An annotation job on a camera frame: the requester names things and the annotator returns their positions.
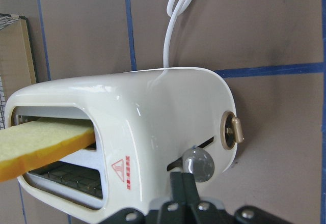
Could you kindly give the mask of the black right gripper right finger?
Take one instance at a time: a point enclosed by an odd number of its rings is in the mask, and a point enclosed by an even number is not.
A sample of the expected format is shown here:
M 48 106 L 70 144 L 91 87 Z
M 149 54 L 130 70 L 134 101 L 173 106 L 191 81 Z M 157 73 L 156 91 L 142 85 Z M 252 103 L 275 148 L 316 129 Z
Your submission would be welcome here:
M 194 176 L 183 173 L 187 206 L 190 207 L 195 223 L 289 223 L 278 216 L 255 206 L 242 206 L 233 215 L 213 202 L 199 197 Z

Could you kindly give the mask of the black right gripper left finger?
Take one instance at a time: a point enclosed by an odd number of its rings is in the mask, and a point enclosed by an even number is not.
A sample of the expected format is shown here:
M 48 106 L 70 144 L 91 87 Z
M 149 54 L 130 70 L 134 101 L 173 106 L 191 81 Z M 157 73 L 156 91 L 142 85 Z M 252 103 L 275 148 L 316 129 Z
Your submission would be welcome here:
M 125 208 L 101 223 L 184 223 L 186 196 L 183 176 L 180 172 L 170 174 L 171 196 L 153 200 L 147 214 L 135 208 Z

